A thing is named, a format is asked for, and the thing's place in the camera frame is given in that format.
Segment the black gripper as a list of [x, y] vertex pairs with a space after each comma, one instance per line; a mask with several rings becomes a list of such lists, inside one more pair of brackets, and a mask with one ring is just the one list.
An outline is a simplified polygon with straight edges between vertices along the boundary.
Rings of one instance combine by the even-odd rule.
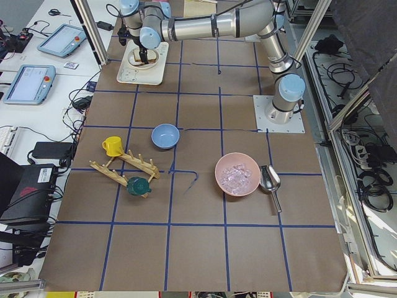
[[140, 56], [141, 62], [144, 64], [147, 64], [148, 63], [147, 48], [145, 48], [141, 44], [139, 37], [132, 37], [132, 40], [133, 40], [134, 44], [137, 45], [138, 48], [140, 49], [139, 56]]

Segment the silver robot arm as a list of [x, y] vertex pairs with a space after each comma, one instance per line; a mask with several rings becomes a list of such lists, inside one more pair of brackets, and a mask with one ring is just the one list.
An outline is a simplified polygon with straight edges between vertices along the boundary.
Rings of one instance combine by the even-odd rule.
[[125, 45], [130, 38], [138, 47], [134, 66], [152, 63], [148, 52], [161, 42], [256, 35], [267, 53], [275, 82], [275, 96], [266, 105], [265, 116], [279, 125], [292, 119], [305, 82], [295, 73], [295, 61], [279, 36], [273, 1], [243, 1], [220, 13], [194, 17], [173, 17], [168, 2], [120, 1], [119, 8], [119, 42]]

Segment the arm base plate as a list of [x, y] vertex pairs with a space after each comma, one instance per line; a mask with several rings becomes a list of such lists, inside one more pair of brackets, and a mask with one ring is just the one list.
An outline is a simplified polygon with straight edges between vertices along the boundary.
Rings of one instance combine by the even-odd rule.
[[272, 104], [273, 97], [253, 96], [257, 131], [263, 133], [305, 133], [301, 113], [278, 111]]
[[261, 38], [257, 34], [254, 34], [254, 35], [249, 35], [249, 36], [245, 37], [244, 41], [245, 42], [261, 42]]

